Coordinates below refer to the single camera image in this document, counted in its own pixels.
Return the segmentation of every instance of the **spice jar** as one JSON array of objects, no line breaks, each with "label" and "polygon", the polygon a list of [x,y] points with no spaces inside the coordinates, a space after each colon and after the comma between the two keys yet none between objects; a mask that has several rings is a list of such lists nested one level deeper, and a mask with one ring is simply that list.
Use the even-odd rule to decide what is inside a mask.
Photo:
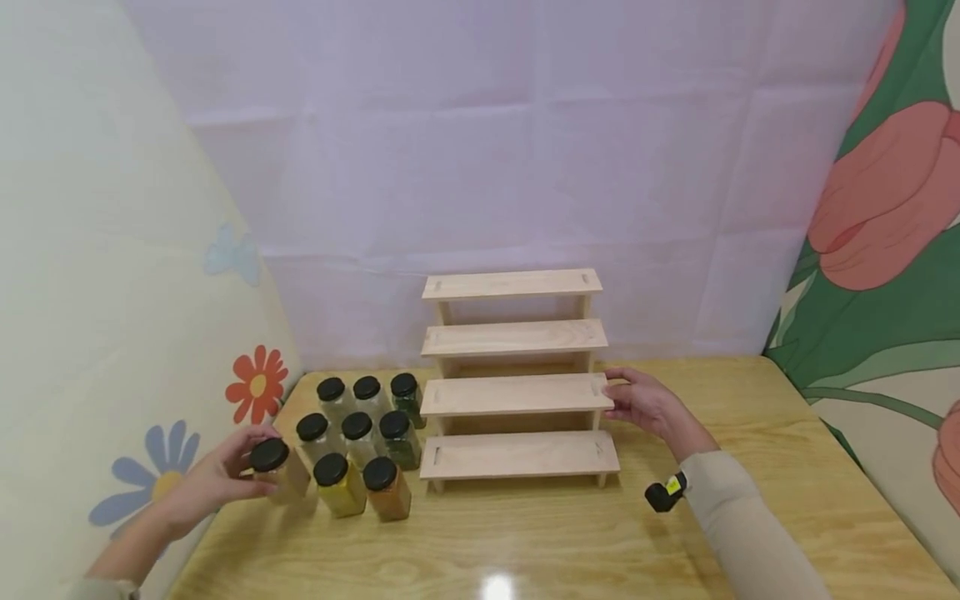
[{"label": "spice jar", "polygon": [[337,518],[363,513],[367,509],[367,491],[357,467],[343,454],[331,452],[313,467],[318,494],[326,508]]},{"label": "spice jar", "polygon": [[373,428],[373,420],[367,413],[356,412],[344,419],[344,437],[347,439],[347,451],[350,459],[359,468],[377,456],[386,456],[387,448],[383,444],[380,432]]},{"label": "spice jar", "polygon": [[394,396],[394,406],[410,418],[417,429],[426,426],[426,419],[420,416],[422,395],[417,379],[408,372],[402,372],[390,380],[390,392]]},{"label": "spice jar", "polygon": [[391,411],[380,420],[380,435],[389,456],[403,470],[420,468],[420,440],[403,411]]},{"label": "spice jar", "polygon": [[317,398],[321,410],[335,426],[339,427],[347,415],[356,411],[353,396],[347,391],[340,377],[328,377],[317,386]]},{"label": "spice jar", "polygon": [[386,456],[371,460],[363,469],[370,503],[381,521],[396,521],[410,516],[410,488],[403,472]]},{"label": "spice jar", "polygon": [[310,473],[296,452],[280,438],[270,438],[250,452],[253,479],[276,485],[268,498],[275,504],[296,504],[306,497]]},{"label": "spice jar", "polygon": [[365,375],[353,384],[353,396],[356,398],[356,410],[370,415],[373,422],[394,410],[383,390],[380,382],[373,375]]},{"label": "spice jar", "polygon": [[347,454],[347,445],[340,432],[330,426],[330,421],[320,413],[307,415],[297,423],[297,436],[300,447],[310,459],[310,465],[316,465],[330,452]]}]

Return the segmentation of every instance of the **red flower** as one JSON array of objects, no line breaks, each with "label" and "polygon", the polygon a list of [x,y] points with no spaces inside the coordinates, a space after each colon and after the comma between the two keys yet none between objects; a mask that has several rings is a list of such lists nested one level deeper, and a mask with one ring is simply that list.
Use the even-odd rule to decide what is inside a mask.
[{"label": "red flower", "polygon": [[267,349],[257,346],[253,360],[247,354],[233,361],[233,372],[240,381],[227,386],[227,400],[240,403],[233,414],[233,422],[239,423],[247,417],[253,407],[251,422],[259,424],[264,417],[276,415],[283,397],[283,379],[288,371],[283,368],[280,350],[273,349],[267,356]]},{"label": "red flower", "polygon": [[960,113],[920,102],[833,165],[807,239],[824,275],[869,290],[906,269],[960,213]]},{"label": "red flower", "polygon": [[937,432],[933,479],[960,515],[960,402],[953,405]]}]

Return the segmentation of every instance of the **wooden tiered shelf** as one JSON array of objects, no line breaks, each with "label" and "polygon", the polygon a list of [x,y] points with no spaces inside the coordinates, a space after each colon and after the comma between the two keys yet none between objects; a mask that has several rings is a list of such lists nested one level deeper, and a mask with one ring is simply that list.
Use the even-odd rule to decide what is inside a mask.
[{"label": "wooden tiered shelf", "polygon": [[606,431],[429,438],[420,462],[420,479],[438,491],[447,480],[561,475],[596,475],[603,487],[607,475],[619,471],[613,439]]},{"label": "wooden tiered shelf", "polygon": [[[420,413],[439,422],[429,438],[420,479],[441,492],[451,479],[559,475],[607,475],[620,471],[613,441],[599,429],[612,408],[603,396],[606,377],[592,373],[593,352],[608,345],[599,319],[589,317],[593,294],[602,291],[592,269],[431,276],[423,299],[436,302],[440,324],[427,327],[421,354],[433,358],[443,379],[428,381]],[[526,323],[454,324],[449,304],[541,296],[575,296],[579,319]],[[465,358],[570,354],[571,369],[552,375],[452,378]],[[450,419],[546,413],[584,413],[587,431],[446,435]]]},{"label": "wooden tiered shelf", "polygon": [[599,319],[435,325],[427,327],[420,355],[437,359],[444,377],[456,369],[455,359],[529,354],[574,353],[574,370],[588,372],[593,351],[606,347]]}]

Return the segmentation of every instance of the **left hand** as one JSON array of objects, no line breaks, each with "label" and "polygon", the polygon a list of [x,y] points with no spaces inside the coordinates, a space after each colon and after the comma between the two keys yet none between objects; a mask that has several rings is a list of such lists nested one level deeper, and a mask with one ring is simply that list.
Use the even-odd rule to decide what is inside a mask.
[{"label": "left hand", "polygon": [[250,451],[255,445],[279,437],[272,425],[250,425],[234,431],[194,465],[155,505],[170,526],[173,539],[190,533],[228,502],[273,492],[275,485],[253,481],[249,475],[241,477],[240,473],[250,467]]}]

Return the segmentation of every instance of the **black lid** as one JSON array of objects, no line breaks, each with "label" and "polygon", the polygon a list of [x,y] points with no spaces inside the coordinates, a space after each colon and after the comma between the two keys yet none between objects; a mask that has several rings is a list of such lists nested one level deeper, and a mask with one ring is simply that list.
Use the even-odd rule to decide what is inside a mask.
[{"label": "black lid", "polygon": [[388,440],[401,438],[410,429],[410,418],[403,411],[390,411],[380,420],[380,433]]},{"label": "black lid", "polygon": [[338,452],[330,452],[313,466],[313,478],[317,480],[318,486],[335,486],[347,476],[348,469],[347,457]]},{"label": "black lid", "polygon": [[380,393],[380,382],[373,375],[364,375],[353,384],[353,396],[358,400],[369,400]]},{"label": "black lid", "polygon": [[396,465],[386,456],[377,456],[363,467],[363,482],[371,492],[390,487],[396,479]]},{"label": "black lid", "polygon": [[290,448],[280,438],[270,438],[253,447],[250,451],[250,466],[253,470],[265,473],[280,468],[290,456]]},{"label": "black lid", "polygon": [[342,396],[346,388],[344,380],[340,377],[328,377],[317,386],[317,397],[322,402],[330,402]]},{"label": "black lid", "polygon": [[373,429],[373,421],[367,413],[350,413],[340,428],[348,440],[359,440]]},{"label": "black lid", "polygon": [[307,415],[297,423],[297,435],[304,442],[313,442],[326,433],[330,421],[320,413]]},{"label": "black lid", "polygon": [[390,380],[390,391],[394,396],[409,396],[417,390],[417,378],[408,372],[402,372]]}]

